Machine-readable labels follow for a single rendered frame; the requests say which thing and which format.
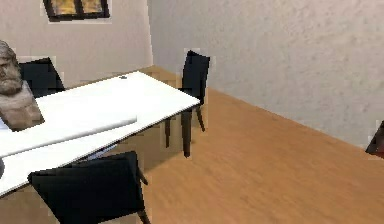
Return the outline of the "black chair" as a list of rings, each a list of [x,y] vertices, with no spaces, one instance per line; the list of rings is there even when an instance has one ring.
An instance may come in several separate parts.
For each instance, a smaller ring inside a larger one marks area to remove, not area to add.
[[[134,151],[35,171],[28,182],[60,224],[100,224],[134,213],[151,224],[141,188],[148,181]]]
[[[189,149],[191,143],[192,110],[196,111],[201,130],[205,131],[201,106],[204,104],[209,65],[210,58],[208,56],[200,55],[192,50],[187,52],[180,90],[198,99],[199,103],[181,113],[183,149],[185,151]]]
[[[35,98],[55,94],[65,90],[62,80],[49,57],[20,63],[22,79]]]

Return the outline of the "white table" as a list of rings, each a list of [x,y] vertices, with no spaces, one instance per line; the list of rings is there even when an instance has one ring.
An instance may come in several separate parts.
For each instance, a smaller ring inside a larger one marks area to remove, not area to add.
[[[0,196],[31,172],[67,165],[198,103],[141,72],[41,97],[43,124],[0,131]]]

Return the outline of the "stone bust statue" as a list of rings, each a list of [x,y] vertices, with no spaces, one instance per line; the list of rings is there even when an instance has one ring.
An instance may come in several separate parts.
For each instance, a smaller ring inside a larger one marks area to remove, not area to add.
[[[11,131],[45,122],[27,81],[22,79],[15,52],[0,40],[0,119]]]

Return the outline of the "dark brown furniture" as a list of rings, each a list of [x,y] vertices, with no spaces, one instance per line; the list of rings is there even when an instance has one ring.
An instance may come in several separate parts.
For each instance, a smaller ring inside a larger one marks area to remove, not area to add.
[[[384,158],[384,120],[379,125],[365,152]]]

